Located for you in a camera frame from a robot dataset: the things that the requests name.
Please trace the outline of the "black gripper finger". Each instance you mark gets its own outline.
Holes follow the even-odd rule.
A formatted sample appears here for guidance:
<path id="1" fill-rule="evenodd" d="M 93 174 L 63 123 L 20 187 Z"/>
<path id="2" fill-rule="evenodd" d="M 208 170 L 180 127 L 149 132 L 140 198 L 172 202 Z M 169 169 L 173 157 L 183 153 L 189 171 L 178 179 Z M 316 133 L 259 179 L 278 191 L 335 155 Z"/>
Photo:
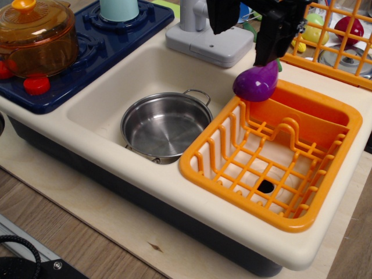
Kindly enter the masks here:
<path id="1" fill-rule="evenodd" d="M 303 10 L 270 10 L 260 14 L 262 21 L 256 38 L 255 66 L 265 66 L 283 57 L 306 25 Z"/>
<path id="2" fill-rule="evenodd" d="M 227 31 L 237 24 L 240 13 L 240 1 L 207 0 L 210 26 L 214 35 Z"/>

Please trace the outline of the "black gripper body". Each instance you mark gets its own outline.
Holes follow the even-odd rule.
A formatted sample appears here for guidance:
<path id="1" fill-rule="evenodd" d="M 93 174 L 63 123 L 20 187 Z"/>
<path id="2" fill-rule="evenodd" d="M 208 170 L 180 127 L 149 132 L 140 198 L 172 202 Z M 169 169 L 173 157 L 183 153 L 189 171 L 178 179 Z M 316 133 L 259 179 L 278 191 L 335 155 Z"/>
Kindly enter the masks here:
<path id="1" fill-rule="evenodd" d="M 262 17 L 273 16 L 277 12 L 285 20 L 302 20 L 305 10 L 311 1 L 272 1 L 247 0 L 241 1 Z"/>

